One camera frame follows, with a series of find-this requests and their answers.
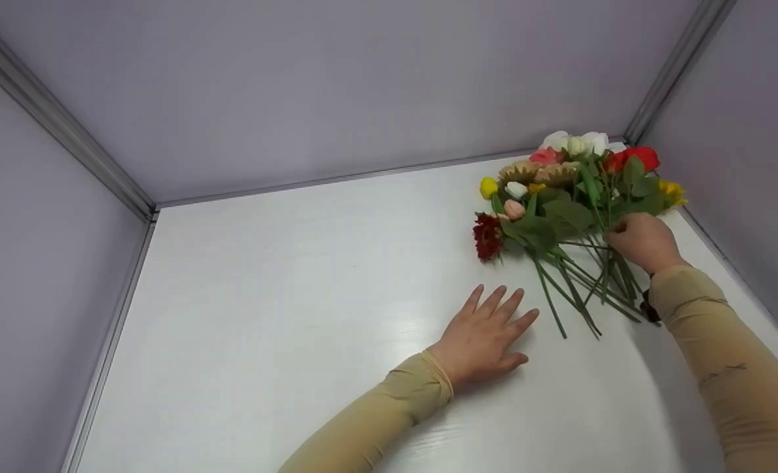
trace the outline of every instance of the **red chrysanthemum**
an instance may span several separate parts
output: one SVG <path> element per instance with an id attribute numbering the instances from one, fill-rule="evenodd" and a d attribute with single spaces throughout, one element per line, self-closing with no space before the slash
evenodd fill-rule
<path id="1" fill-rule="evenodd" d="M 657 158 L 657 152 L 649 146 L 635 146 L 626 148 L 620 152 L 611 153 L 605 160 L 605 171 L 608 173 L 622 173 L 625 163 L 631 159 L 631 156 L 637 156 L 646 168 L 646 173 L 656 170 L 660 165 Z"/>
<path id="2" fill-rule="evenodd" d="M 500 219 L 493 215 L 476 214 L 473 239 L 476 240 L 476 255 L 479 259 L 490 261 L 491 258 L 496 257 L 502 249 Z"/>

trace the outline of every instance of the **beige sleeve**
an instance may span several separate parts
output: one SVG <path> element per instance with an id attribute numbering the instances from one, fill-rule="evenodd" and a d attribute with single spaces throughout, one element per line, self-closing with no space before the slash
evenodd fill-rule
<path id="1" fill-rule="evenodd" d="M 698 380 L 727 471 L 778 473 L 778 361 L 694 267 L 657 273 L 650 302 Z"/>
<path id="2" fill-rule="evenodd" d="M 445 407 L 453 395 L 430 353 L 411 356 L 307 438 L 278 473 L 371 471 L 395 440 Z"/>

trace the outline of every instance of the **pink flower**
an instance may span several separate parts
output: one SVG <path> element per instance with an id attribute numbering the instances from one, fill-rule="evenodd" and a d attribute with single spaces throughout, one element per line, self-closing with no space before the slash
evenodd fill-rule
<path id="1" fill-rule="evenodd" d="M 563 153 L 557 152 L 553 147 L 549 146 L 536 150 L 529 156 L 529 161 L 536 162 L 537 164 L 559 164 L 563 162 Z"/>
<path id="2" fill-rule="evenodd" d="M 523 204 L 516 200 L 511 200 L 509 198 L 502 206 L 506 210 L 506 216 L 508 216 L 510 221 L 518 221 L 518 219 L 521 219 L 526 215 L 526 207 L 523 207 Z"/>

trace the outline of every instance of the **left hand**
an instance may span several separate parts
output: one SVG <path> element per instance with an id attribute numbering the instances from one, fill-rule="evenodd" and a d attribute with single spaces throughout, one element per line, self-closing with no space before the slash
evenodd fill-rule
<path id="1" fill-rule="evenodd" d="M 485 288 L 473 290 L 461 311 L 444 330 L 441 340 L 427 350 L 439 362 L 455 390 L 466 384 L 496 380 L 529 361 L 524 353 L 508 353 L 508 348 L 526 332 L 538 318 L 538 309 L 531 309 L 509 323 L 511 315 L 523 300 L 523 290 L 500 305 L 507 288 L 500 286 L 485 302 L 479 298 Z"/>

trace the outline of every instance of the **right hand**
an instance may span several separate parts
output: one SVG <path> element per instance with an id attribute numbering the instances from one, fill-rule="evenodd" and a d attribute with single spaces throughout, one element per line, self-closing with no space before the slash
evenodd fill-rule
<path id="1" fill-rule="evenodd" d="M 653 215 L 625 215 L 607 234 L 607 242 L 650 275 L 671 266 L 689 266 L 680 257 L 670 228 Z"/>

